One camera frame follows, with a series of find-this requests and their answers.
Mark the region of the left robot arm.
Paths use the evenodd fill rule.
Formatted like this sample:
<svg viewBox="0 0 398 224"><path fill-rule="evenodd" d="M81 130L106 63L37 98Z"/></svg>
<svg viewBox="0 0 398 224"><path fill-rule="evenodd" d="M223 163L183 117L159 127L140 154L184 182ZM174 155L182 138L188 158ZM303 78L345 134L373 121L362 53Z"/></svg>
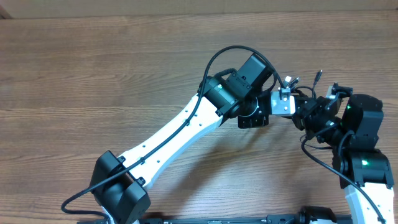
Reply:
<svg viewBox="0 0 398 224"><path fill-rule="evenodd" d="M159 175L191 144L236 118L241 129L268 124L262 90L272 65L253 53L235 70L206 77L184 109L140 145L115 156L106 151L96 161L91 193L105 223L135 223L150 206L147 191Z"/></svg>

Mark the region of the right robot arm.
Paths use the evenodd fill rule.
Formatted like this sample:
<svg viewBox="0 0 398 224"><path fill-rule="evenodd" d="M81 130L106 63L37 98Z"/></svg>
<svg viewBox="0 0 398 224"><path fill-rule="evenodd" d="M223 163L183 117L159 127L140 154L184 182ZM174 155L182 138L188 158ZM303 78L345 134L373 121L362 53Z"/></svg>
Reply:
<svg viewBox="0 0 398 224"><path fill-rule="evenodd" d="M348 102L339 118L336 114L346 97ZM339 177L353 223L394 222L392 168L387 156L376 147L383 117L382 101L369 95L338 93L328 98L295 99L292 120L305 131L302 151ZM311 139L328 145L333 154L331 165L306 149Z"/></svg>

